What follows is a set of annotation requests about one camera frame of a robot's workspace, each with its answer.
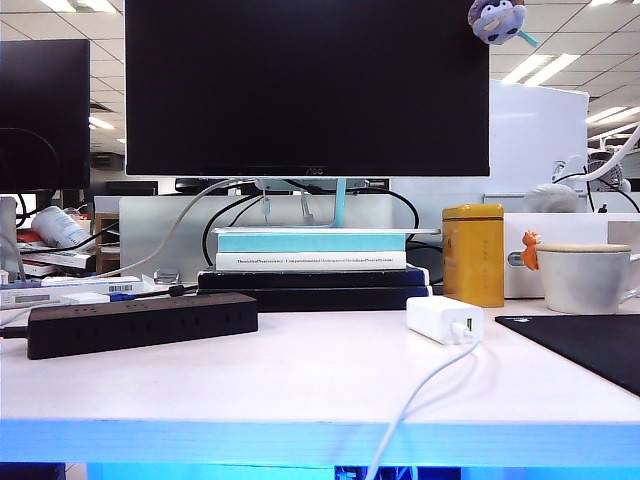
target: black power strip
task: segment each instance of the black power strip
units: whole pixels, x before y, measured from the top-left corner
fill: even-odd
[[[49,307],[27,327],[32,360],[258,330],[255,299],[238,293]]]

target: black desk mat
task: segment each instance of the black desk mat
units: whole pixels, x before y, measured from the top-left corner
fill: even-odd
[[[640,396],[640,315],[512,315],[496,322]]]

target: yellow canister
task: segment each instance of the yellow canister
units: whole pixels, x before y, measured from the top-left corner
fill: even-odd
[[[442,211],[444,294],[480,307],[504,305],[504,209],[467,204]]]

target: usb charger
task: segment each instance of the usb charger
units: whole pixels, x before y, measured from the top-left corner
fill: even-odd
[[[443,345],[473,343],[484,335],[484,312],[449,297],[412,297],[407,299],[407,327]]]

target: ceramic cup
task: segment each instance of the ceramic cup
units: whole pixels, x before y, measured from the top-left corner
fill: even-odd
[[[579,315],[611,314],[640,289],[625,291],[631,263],[628,245],[542,243],[536,246],[547,307]]]

